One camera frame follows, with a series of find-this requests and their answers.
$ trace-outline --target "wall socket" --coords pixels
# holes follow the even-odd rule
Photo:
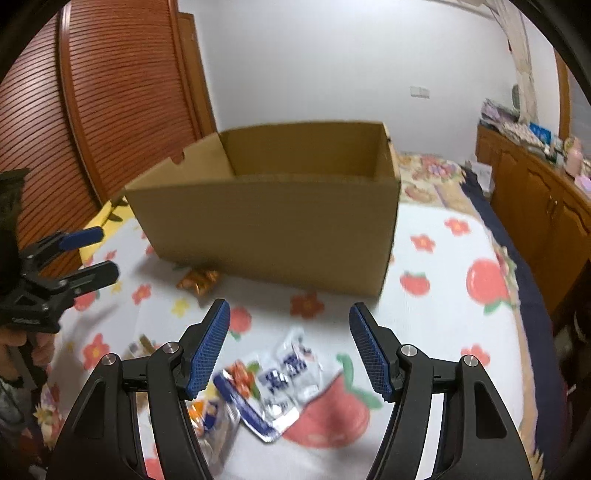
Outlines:
[[[431,92],[428,88],[410,87],[410,96],[415,98],[430,98]]]

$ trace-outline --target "snack package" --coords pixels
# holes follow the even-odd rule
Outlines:
[[[217,284],[220,272],[208,267],[192,268],[177,283],[177,288],[184,288],[195,294],[200,299],[209,293]]]
[[[187,402],[187,410],[209,471],[218,475],[236,439],[240,413],[235,405],[220,398],[211,382],[195,400]]]
[[[227,403],[263,442],[276,441],[341,372],[336,361],[320,362],[296,327],[271,351],[254,352],[213,377]]]

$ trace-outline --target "wooden wardrobe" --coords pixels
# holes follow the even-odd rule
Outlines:
[[[176,0],[72,0],[15,62],[0,84],[0,171],[31,169],[21,246],[81,228],[127,182],[215,130],[196,36],[182,41],[178,18]],[[185,57],[193,77],[201,68],[198,88]],[[79,265],[71,252],[48,272]]]

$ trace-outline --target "person's hand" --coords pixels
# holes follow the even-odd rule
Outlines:
[[[37,346],[31,354],[33,364],[44,367],[53,359],[56,351],[56,336],[51,333],[37,333],[36,340]],[[26,332],[0,327],[0,377],[11,382],[19,379],[21,374],[12,363],[7,347],[22,346],[25,343],[27,343]]]

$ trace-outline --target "open cardboard box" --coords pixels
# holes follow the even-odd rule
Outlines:
[[[159,257],[376,297],[400,195],[382,123],[305,122],[212,134],[130,182]]]

